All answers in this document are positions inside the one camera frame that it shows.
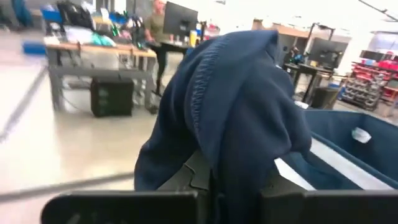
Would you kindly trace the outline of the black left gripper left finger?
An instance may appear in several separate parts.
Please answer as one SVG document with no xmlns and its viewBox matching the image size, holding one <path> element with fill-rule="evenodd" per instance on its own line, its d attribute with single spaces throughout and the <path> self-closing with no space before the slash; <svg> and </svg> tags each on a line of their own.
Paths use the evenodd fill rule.
<svg viewBox="0 0 398 224">
<path fill-rule="evenodd" d="M 157 190 L 85 190 L 60 194 L 41 224 L 201 224 L 208 221 L 210 167 L 196 151 Z"/>
</svg>

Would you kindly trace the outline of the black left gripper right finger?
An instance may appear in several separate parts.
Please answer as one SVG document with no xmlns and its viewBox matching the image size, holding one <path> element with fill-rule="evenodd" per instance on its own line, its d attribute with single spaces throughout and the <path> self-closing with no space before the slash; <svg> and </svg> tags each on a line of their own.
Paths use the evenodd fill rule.
<svg viewBox="0 0 398 224">
<path fill-rule="evenodd" d="M 397 223 L 397 190 L 305 190 L 273 174 L 261 190 L 259 223 Z"/>
</svg>

